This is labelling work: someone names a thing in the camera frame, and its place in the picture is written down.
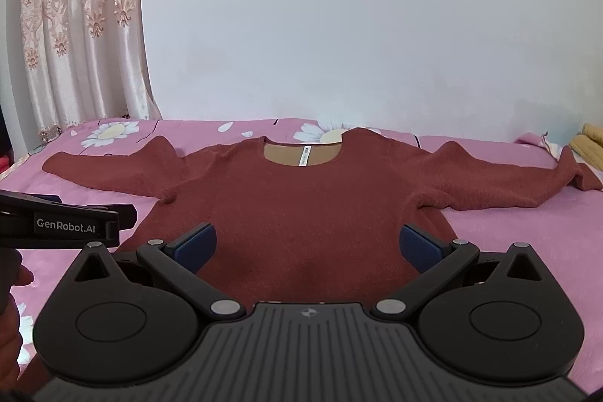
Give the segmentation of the person's left hand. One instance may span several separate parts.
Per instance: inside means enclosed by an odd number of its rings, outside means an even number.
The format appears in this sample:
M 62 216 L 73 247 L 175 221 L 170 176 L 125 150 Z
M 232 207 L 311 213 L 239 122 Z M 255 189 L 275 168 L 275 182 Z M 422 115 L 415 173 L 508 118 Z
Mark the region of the person's left hand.
M 1 389 L 12 388 L 20 374 L 18 355 L 23 346 L 18 313 L 10 289 L 27 286 L 34 275 L 21 262 L 23 257 L 16 249 L 1 250 Z

